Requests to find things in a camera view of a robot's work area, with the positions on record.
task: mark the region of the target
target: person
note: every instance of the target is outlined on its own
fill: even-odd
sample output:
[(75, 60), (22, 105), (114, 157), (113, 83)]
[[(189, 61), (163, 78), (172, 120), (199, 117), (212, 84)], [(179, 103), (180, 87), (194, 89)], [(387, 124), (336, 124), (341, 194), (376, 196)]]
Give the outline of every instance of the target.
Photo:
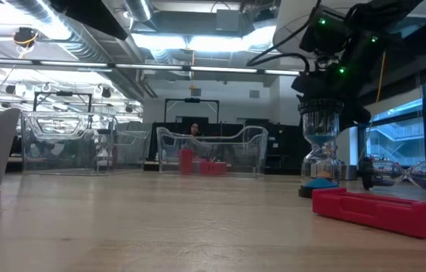
[(202, 136), (201, 132), (199, 132), (199, 125), (198, 125), (198, 123), (193, 123), (190, 126), (190, 134), (193, 137)]

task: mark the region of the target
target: red box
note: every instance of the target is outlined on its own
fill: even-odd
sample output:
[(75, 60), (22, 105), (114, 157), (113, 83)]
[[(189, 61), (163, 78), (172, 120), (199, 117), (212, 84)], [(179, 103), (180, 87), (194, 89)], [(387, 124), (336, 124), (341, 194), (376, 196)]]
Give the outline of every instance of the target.
[(201, 162), (199, 170), (202, 175), (222, 175), (227, 172), (225, 162)]
[(180, 173), (183, 175), (192, 174), (194, 172), (193, 151), (180, 150)]
[(348, 193), (345, 188), (317, 189), (312, 210), (330, 218), (426, 238), (426, 201)]

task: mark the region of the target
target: red tray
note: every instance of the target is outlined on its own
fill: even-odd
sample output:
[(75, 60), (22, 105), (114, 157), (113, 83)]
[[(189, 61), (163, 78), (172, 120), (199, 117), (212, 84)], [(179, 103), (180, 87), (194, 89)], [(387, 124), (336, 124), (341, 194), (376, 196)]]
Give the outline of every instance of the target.
[(312, 209), (326, 217), (426, 238), (426, 201), (348, 193), (345, 188), (317, 189)]

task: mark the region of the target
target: glass window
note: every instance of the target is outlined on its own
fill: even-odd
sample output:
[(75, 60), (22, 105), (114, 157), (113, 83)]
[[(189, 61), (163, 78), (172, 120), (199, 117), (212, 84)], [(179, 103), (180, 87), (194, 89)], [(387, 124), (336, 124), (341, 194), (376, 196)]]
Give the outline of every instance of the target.
[(404, 166), (424, 162), (423, 118), (373, 126), (366, 142), (366, 154)]
[(374, 121), (394, 117), (394, 116), (400, 116), (405, 113), (412, 113), (417, 110), (423, 109), (423, 100), (421, 98), (416, 99), (414, 101), (411, 101), (409, 103), (406, 103), (404, 105), (395, 107), (391, 110), (387, 110), (385, 112), (379, 113), (378, 115), (374, 116)]

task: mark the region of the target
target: table surface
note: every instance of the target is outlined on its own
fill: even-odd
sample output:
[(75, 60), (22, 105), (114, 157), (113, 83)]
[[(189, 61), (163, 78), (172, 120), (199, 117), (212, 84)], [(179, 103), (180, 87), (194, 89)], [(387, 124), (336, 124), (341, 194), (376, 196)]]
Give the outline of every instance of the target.
[[(426, 240), (315, 215), (299, 186), (292, 176), (6, 175), (0, 272), (426, 271)], [(426, 199), (410, 184), (372, 193)]]

